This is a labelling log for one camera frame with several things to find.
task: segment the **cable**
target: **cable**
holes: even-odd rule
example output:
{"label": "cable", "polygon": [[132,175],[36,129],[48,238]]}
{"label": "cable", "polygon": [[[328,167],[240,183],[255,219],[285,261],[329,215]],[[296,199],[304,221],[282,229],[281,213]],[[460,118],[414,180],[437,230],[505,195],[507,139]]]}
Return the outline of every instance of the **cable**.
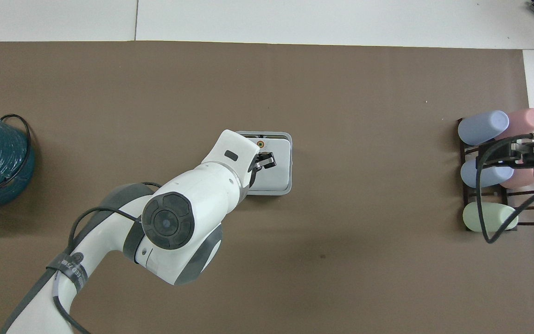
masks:
{"label": "cable", "polygon": [[82,334],[89,334],[89,332],[83,328],[82,325],[80,325],[75,319],[71,317],[67,311],[63,308],[61,305],[61,300],[59,300],[59,271],[55,273],[55,280],[53,281],[53,302],[55,303],[55,307],[57,308],[57,311],[59,311],[59,314],[68,321],[76,330],[78,330]]}
{"label": "cable", "polygon": [[155,186],[156,188],[161,188],[162,185],[156,182],[142,182],[142,184],[145,184],[146,186]]}
{"label": "cable", "polygon": [[21,120],[21,122],[24,124],[24,128],[26,129],[26,153],[24,154],[24,159],[22,160],[22,163],[19,165],[19,167],[13,172],[13,174],[4,179],[0,183],[0,189],[6,186],[9,182],[11,182],[17,175],[22,171],[26,163],[28,162],[28,156],[30,156],[31,150],[32,150],[32,138],[30,136],[30,128],[28,127],[28,122],[22,118],[22,116],[18,116],[17,114],[6,114],[0,118],[0,121],[4,121],[10,117],[17,118]]}
{"label": "cable", "polygon": [[475,198],[477,200],[477,214],[479,215],[479,223],[481,225],[481,232],[483,233],[483,238],[485,241],[489,244],[494,243],[496,240],[498,240],[498,237],[502,235],[502,232],[504,232],[507,228],[507,226],[527,207],[529,207],[534,202],[534,195],[529,197],[522,205],[517,207],[515,211],[513,211],[508,218],[500,225],[500,228],[492,235],[490,238],[487,233],[487,228],[485,227],[485,221],[483,220],[483,210],[481,207],[481,170],[483,169],[483,166],[485,165],[485,162],[488,160],[488,158],[500,147],[506,146],[507,144],[510,144],[511,142],[514,142],[519,139],[532,139],[533,135],[516,135],[514,137],[509,137],[506,139],[502,139],[492,146],[488,148],[488,150],[479,158],[477,161],[477,173],[475,174]]}
{"label": "cable", "polygon": [[75,238],[76,238],[76,229],[78,227],[78,224],[80,223],[80,221],[85,216],[87,216],[88,214],[91,214],[93,212],[96,212],[96,211],[110,211],[110,212],[118,213],[118,214],[120,214],[121,216],[123,216],[125,218],[129,218],[129,219],[133,220],[134,222],[138,221],[138,219],[136,217],[131,216],[127,212],[121,211],[119,209],[115,209],[114,207],[97,206],[97,207],[93,207],[91,209],[88,209],[85,212],[83,212],[80,215],[80,217],[78,217],[76,219],[76,221],[73,223],[73,225],[71,226],[70,238],[69,238],[69,240],[67,242],[67,247],[70,250],[70,252],[75,248],[74,242],[75,242]]}

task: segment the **brown table surface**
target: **brown table surface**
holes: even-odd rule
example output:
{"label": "brown table surface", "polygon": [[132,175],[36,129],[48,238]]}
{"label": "brown table surface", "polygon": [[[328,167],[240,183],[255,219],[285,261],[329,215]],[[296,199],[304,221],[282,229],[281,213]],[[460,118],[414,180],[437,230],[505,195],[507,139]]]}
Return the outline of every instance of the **brown table surface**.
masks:
{"label": "brown table surface", "polygon": [[72,315],[95,333],[534,333],[534,226],[464,231],[456,120],[528,107],[521,51],[0,43],[0,116],[34,132],[0,207],[0,327],[115,186],[195,167],[223,129],[286,131],[294,185],[248,197],[173,287],[118,252]]}

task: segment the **pink cup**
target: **pink cup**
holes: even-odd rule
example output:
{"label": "pink cup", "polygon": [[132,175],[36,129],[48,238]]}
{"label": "pink cup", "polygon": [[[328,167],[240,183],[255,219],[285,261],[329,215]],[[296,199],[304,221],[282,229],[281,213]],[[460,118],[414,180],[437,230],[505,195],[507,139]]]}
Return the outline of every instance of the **pink cup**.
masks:
{"label": "pink cup", "polygon": [[524,135],[534,131],[534,108],[518,110],[508,114],[509,124],[504,132],[496,136],[496,140]]}
{"label": "pink cup", "polygon": [[534,184],[534,170],[532,168],[515,169],[512,177],[500,183],[502,187],[508,189],[522,188]]}

